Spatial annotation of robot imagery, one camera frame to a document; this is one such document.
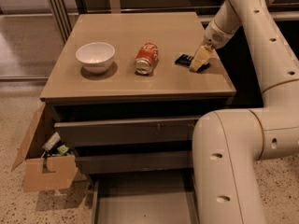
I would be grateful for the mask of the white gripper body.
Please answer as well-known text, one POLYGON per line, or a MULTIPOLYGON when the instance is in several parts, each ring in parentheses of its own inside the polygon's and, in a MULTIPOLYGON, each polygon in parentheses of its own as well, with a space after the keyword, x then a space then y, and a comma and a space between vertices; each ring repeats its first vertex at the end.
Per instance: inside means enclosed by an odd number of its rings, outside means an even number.
POLYGON ((204 32, 204 44, 214 49, 223 48, 234 36, 230 22, 211 21, 204 32))

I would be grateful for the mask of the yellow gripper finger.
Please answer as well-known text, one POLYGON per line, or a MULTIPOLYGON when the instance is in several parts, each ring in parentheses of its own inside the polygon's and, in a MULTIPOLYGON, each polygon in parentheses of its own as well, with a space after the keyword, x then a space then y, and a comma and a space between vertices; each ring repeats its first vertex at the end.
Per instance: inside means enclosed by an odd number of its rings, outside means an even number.
POLYGON ((212 54, 213 54, 212 45, 200 46, 199 49, 194 54, 189 70, 191 72, 197 72, 199 68, 201 68, 205 63, 208 62, 212 54))

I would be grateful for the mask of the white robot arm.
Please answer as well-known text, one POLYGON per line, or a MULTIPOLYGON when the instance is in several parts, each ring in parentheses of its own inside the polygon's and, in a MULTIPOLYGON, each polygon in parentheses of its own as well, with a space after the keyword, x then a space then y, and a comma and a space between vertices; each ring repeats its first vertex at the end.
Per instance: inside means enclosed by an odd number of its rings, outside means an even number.
POLYGON ((192 161, 200 224, 266 224, 254 163, 299 149, 298 60, 265 0, 226 0, 211 28, 229 33, 238 25, 263 106, 212 111, 197 121, 192 161))

